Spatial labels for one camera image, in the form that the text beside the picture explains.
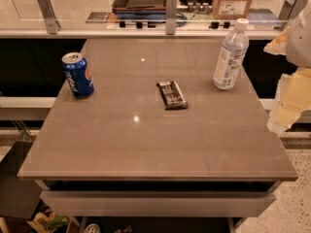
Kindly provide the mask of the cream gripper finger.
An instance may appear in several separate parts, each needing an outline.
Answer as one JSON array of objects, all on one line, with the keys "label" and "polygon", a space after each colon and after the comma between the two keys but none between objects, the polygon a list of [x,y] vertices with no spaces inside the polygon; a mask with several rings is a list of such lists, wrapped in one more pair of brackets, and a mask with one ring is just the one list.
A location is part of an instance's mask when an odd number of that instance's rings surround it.
[{"label": "cream gripper finger", "polygon": [[275,38],[273,41],[268,43],[264,48],[263,51],[266,53],[270,53],[273,55],[285,55],[286,54],[286,43],[288,34],[290,31],[290,27],[286,27],[281,34]]},{"label": "cream gripper finger", "polygon": [[278,82],[275,99],[269,113],[267,128],[282,134],[311,106],[311,69],[298,67],[291,74],[283,74]]}]

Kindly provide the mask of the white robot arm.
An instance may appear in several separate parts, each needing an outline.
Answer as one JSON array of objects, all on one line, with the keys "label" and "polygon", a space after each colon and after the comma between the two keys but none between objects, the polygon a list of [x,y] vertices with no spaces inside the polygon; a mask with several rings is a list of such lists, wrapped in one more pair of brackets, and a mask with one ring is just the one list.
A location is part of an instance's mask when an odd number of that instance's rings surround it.
[{"label": "white robot arm", "polygon": [[311,106],[311,1],[264,52],[285,55],[297,69],[278,82],[267,127],[278,135],[291,128]]}]

